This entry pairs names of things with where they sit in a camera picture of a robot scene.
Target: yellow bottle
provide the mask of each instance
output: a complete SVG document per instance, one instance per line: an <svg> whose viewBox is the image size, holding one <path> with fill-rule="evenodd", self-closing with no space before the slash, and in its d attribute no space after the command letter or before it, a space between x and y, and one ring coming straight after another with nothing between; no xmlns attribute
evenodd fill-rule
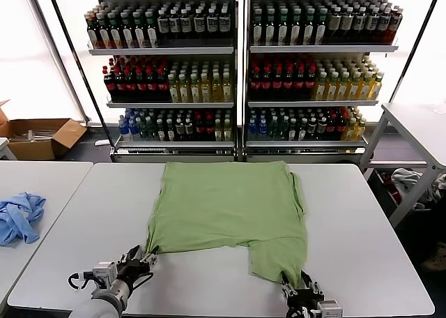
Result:
<svg viewBox="0 0 446 318"><path fill-rule="evenodd" d="M178 78L180 79L181 100L183 103L192 103L192 93L190 92L189 84L187 84L186 75L180 74Z"/></svg>
<svg viewBox="0 0 446 318"><path fill-rule="evenodd" d="M361 77L361 72L354 72L351 82L349 84L349 88L347 89L347 94L348 94L348 99L349 100L355 100L356 99L356 94L358 91L358 87L360 84L360 77Z"/></svg>
<svg viewBox="0 0 446 318"><path fill-rule="evenodd" d="M376 81L369 92L369 97L367 100L376 100L379 95L379 91L381 90L381 81L383 80L384 73L378 73L376 76Z"/></svg>
<svg viewBox="0 0 446 318"><path fill-rule="evenodd" d="M213 102L223 102L223 88L222 88L222 82L220 80L220 74L219 73L213 73L213 80L212 80L212 96L210 98Z"/></svg>
<svg viewBox="0 0 446 318"><path fill-rule="evenodd" d="M210 88L209 81L208 81L208 74L202 73L201 74L201 98L203 98L204 103L210 102L210 95L212 93L212 89Z"/></svg>
<svg viewBox="0 0 446 318"><path fill-rule="evenodd" d="M369 95L371 88L371 72L366 72L364 75L364 80L359 86L357 99L358 100L366 100Z"/></svg>
<svg viewBox="0 0 446 318"><path fill-rule="evenodd" d="M181 103L181 94L178 90L178 81L176 80L175 75L169 74L167 78L169 79L169 91L170 96L172 97L172 102Z"/></svg>
<svg viewBox="0 0 446 318"><path fill-rule="evenodd" d="M334 100L345 100L345 96L347 94L348 76L348 72L342 72L341 82L337 87L337 92L334 95Z"/></svg>
<svg viewBox="0 0 446 318"><path fill-rule="evenodd" d="M348 120L348 125L346 127L346 129L343 131L342 135L341 135L341 140L353 140L353 134L355 132L355 126L356 126L356 118L351 117Z"/></svg>
<svg viewBox="0 0 446 318"><path fill-rule="evenodd" d="M229 72L223 72L223 99L224 102L233 102L231 77Z"/></svg>
<svg viewBox="0 0 446 318"><path fill-rule="evenodd" d="M198 77L196 73L190 75L190 92L192 94L193 103L203 102L203 97L201 96L200 86L198 82Z"/></svg>
<svg viewBox="0 0 446 318"><path fill-rule="evenodd" d="M362 135L365 132L365 123L367 120L362 118L358 124L356 124L355 131L353 132L352 140L360 141L362 139Z"/></svg>
<svg viewBox="0 0 446 318"><path fill-rule="evenodd" d="M325 79L327 78L326 72L321 72L319 80L314 87L314 100L322 100L323 93L325 91Z"/></svg>
<svg viewBox="0 0 446 318"><path fill-rule="evenodd" d="M325 87L322 100L335 100L335 93L337 90L336 83L338 75L339 75L338 72L332 72L330 81L328 82L328 85Z"/></svg>

